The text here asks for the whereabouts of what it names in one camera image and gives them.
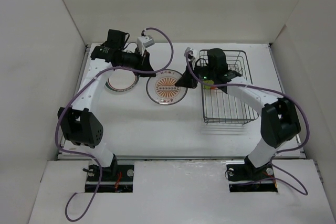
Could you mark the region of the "lime green plate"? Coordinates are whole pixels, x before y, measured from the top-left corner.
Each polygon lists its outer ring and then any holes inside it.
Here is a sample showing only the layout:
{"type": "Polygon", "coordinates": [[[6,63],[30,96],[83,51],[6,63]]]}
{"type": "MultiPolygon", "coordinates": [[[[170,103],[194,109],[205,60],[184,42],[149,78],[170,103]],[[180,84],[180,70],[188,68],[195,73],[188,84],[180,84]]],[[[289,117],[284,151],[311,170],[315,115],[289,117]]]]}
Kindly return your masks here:
{"type": "Polygon", "coordinates": [[[205,83],[205,85],[203,85],[203,88],[206,90],[211,90],[211,86],[214,85],[213,80],[204,80],[203,82],[205,83]]]}

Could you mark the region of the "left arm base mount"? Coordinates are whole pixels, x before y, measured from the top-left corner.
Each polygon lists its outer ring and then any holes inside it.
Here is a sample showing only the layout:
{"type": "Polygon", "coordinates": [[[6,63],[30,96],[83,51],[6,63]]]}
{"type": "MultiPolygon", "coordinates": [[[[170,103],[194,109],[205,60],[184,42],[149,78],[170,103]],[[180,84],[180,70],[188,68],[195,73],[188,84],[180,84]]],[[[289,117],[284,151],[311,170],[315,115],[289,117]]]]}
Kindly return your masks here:
{"type": "MultiPolygon", "coordinates": [[[[85,192],[93,193],[98,184],[100,170],[98,165],[90,164],[82,169],[86,174],[85,192]]],[[[102,177],[97,193],[132,193],[134,164],[119,164],[116,156],[110,166],[102,168],[102,177]]]]}

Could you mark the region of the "white plate orange sunburst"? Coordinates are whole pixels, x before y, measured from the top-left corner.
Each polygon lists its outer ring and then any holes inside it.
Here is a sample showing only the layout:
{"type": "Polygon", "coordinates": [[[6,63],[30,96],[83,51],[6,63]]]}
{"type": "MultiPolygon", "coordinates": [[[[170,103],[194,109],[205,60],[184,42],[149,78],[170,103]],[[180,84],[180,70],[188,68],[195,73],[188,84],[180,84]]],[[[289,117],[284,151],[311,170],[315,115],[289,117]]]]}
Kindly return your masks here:
{"type": "Polygon", "coordinates": [[[182,101],[187,94],[187,88],[175,86],[181,77],[180,72],[167,69],[148,78],[146,93],[149,99],[159,105],[174,105],[182,101]]]}

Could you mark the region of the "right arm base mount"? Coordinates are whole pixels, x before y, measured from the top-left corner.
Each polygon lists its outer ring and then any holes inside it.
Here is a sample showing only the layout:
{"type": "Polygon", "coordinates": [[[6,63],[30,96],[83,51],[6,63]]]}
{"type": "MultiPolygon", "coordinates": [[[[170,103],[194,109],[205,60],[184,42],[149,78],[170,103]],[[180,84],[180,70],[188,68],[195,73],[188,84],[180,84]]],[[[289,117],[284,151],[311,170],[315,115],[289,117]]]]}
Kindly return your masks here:
{"type": "Polygon", "coordinates": [[[274,170],[270,164],[251,169],[244,162],[228,162],[225,177],[231,193],[278,192],[273,180],[274,170]]]}

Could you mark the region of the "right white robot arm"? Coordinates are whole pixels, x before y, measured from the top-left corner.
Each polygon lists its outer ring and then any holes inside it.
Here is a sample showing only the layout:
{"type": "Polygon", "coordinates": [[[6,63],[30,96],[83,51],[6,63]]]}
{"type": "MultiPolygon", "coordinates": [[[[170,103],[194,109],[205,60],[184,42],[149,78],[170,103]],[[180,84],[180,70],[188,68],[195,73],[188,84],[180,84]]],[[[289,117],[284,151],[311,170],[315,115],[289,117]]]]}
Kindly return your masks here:
{"type": "Polygon", "coordinates": [[[207,59],[199,64],[195,51],[185,50],[186,69],[175,86],[194,89],[198,83],[215,87],[247,104],[261,118],[261,139],[245,157],[243,173],[254,179],[261,174],[279,148],[301,131],[295,104],[284,94],[252,85],[240,72],[230,69],[222,49],[207,51],[207,59]]]}

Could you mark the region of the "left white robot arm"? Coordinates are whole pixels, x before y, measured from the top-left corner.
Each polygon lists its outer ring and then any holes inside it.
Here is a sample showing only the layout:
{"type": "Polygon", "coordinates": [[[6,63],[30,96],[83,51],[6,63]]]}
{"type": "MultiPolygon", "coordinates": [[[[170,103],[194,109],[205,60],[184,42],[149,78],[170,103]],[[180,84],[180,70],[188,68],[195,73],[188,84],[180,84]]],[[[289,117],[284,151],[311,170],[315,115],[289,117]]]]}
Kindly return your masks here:
{"type": "Polygon", "coordinates": [[[118,172],[112,163],[115,155],[103,141],[103,125],[95,115],[105,83],[116,70],[141,77],[153,77],[157,73],[150,65],[147,51],[154,44],[153,38],[142,31],[135,51],[126,50],[128,39],[129,33],[108,31],[107,40],[92,49],[88,70],[78,92],[58,111],[57,148],[63,153],[92,159],[105,180],[114,179],[118,172]]]}

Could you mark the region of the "white plate teal rim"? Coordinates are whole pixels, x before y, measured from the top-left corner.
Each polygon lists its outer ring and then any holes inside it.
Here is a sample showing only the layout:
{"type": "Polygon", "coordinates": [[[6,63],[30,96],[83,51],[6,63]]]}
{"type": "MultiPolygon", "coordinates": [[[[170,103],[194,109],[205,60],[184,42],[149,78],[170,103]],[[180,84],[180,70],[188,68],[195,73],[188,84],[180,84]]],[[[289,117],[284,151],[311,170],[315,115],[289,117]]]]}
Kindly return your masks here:
{"type": "Polygon", "coordinates": [[[133,72],[116,70],[107,79],[105,88],[111,92],[127,92],[134,88],[139,82],[139,76],[133,72]]]}

